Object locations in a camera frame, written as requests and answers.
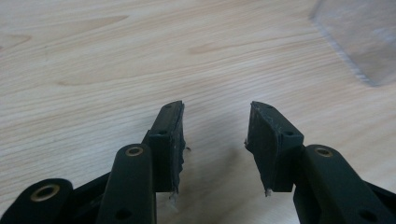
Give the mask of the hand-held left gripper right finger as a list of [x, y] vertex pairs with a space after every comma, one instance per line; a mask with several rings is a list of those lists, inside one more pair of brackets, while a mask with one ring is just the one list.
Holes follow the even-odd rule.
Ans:
[[292, 164], [303, 142], [304, 135], [274, 106], [251, 103], [245, 147], [254, 157], [266, 195], [292, 191]]

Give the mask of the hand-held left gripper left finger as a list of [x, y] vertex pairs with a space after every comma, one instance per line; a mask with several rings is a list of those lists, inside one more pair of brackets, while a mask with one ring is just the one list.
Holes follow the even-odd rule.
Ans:
[[183, 151], [186, 148], [184, 108], [182, 101], [164, 105], [144, 137], [143, 144], [151, 149], [156, 192], [179, 192], [179, 175], [183, 170]]

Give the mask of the clear plastic container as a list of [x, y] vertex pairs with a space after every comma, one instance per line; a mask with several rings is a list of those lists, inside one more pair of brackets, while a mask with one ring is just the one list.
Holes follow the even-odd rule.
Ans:
[[309, 19], [358, 79], [396, 82], [396, 0], [318, 0]]

